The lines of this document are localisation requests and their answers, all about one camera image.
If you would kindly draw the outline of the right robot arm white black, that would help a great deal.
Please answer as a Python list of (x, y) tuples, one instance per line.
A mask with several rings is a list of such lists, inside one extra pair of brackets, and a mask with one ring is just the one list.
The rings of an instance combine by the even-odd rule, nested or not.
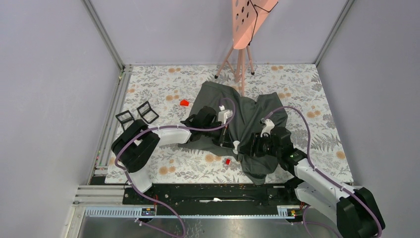
[(239, 147), (249, 156), (276, 158), (281, 168), (293, 175), (287, 181), (284, 198), (290, 204), (302, 201), (335, 223), (344, 238), (372, 238), (381, 235), (385, 222), (373, 194), (355, 188), (311, 165), (308, 155), (295, 148), (291, 133), (275, 126), (252, 133), (250, 142)]

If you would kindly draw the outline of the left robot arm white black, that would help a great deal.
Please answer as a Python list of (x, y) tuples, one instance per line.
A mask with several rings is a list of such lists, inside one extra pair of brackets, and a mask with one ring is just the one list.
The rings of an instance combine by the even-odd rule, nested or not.
[(177, 125), (149, 127), (141, 119), (123, 120), (131, 124), (112, 143), (111, 150), (116, 156), (115, 165), (123, 169), (128, 183), (135, 189), (135, 198), (143, 204), (153, 199), (152, 181), (144, 167), (157, 147), (195, 142), (201, 137), (222, 146), (234, 115), (234, 109), (220, 106), (216, 112), (205, 106)]

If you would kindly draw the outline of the dark grey t-shirt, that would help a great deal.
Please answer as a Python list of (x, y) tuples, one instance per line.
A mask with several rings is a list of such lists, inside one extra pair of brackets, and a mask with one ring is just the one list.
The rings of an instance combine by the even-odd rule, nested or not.
[[(224, 101), (223, 105), (232, 109), (235, 105), (236, 113), (229, 125), (229, 133), (232, 140), (238, 140), (240, 145), (245, 145), (251, 139), (253, 132), (261, 132), (260, 120), (265, 118), (271, 111), (282, 106), (276, 93), (259, 95), (256, 100), (242, 97), (230, 86), (215, 82), (204, 82), (194, 101), (190, 114), (196, 114), (204, 106), (215, 110), (219, 109), (220, 99), (229, 98), (232, 101)], [(190, 150), (209, 151), (218, 156), (233, 156), (240, 162), (244, 174), (256, 185), (265, 183), (268, 174), (273, 173), (278, 162), (275, 157), (251, 157), (244, 154), (235, 154), (231, 148), (222, 148), (212, 143), (208, 137), (201, 137), (195, 142), (180, 144), (180, 148)]]

